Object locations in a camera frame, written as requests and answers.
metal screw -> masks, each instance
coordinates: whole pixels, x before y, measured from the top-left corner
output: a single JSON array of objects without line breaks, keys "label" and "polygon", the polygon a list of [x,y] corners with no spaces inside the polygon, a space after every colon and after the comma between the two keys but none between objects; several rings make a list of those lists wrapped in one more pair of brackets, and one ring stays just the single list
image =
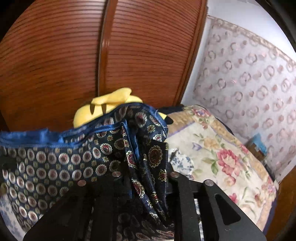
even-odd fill
[{"label": "metal screw", "polygon": [[78,184],[78,186],[83,187],[83,186],[86,185],[86,181],[85,180],[80,180],[80,181],[78,181],[77,184]]},{"label": "metal screw", "polygon": [[112,176],[114,176],[114,177],[120,177],[121,176],[121,172],[120,171],[112,172]]},{"label": "metal screw", "polygon": [[208,179],[205,181],[205,185],[207,185],[208,187],[211,187],[214,185],[214,182],[212,180]]},{"label": "metal screw", "polygon": [[178,173],[178,172],[171,172],[171,173],[170,173],[170,176],[171,176],[171,177],[174,177],[174,178],[179,177],[179,175],[180,175],[180,173]]}]

wooden furniture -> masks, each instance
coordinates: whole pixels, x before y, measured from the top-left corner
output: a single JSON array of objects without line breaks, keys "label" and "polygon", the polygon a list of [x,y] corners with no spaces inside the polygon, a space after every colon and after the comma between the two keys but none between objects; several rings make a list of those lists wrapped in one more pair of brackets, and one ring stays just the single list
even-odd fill
[{"label": "wooden furniture", "polygon": [[205,17],[206,0],[34,1],[0,42],[7,127],[71,128],[79,107],[120,87],[155,108],[180,103]]}]

bed sheet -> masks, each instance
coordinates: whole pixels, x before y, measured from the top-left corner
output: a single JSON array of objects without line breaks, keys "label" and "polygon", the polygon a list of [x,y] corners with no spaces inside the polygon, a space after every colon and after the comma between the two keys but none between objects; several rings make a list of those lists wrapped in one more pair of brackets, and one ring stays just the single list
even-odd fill
[{"label": "bed sheet", "polygon": [[213,180],[263,230],[276,197],[264,166],[201,106],[168,116],[174,121],[166,139],[174,170],[198,182]]}]

